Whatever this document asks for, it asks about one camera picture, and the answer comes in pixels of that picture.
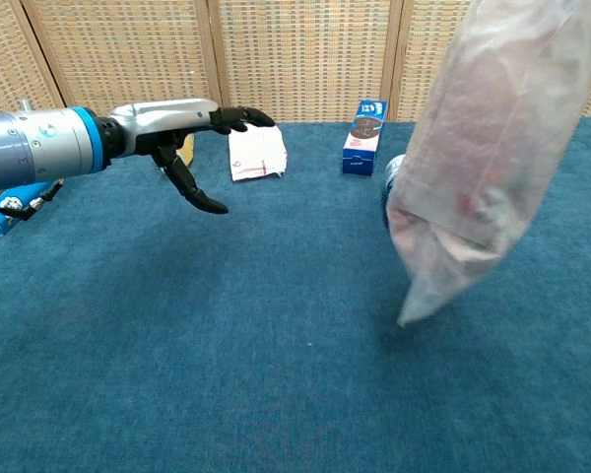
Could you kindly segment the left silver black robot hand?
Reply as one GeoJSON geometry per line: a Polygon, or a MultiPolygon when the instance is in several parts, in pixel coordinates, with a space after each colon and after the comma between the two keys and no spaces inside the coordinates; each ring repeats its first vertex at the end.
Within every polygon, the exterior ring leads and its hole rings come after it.
{"type": "Polygon", "coordinates": [[[149,156],[164,171],[186,201],[196,209],[216,215],[228,207],[198,187],[188,166],[178,155],[185,138],[200,131],[222,135],[244,132],[250,125],[272,127],[265,112],[248,106],[220,106],[212,100],[187,99],[126,104],[101,118],[104,160],[149,156]]]}

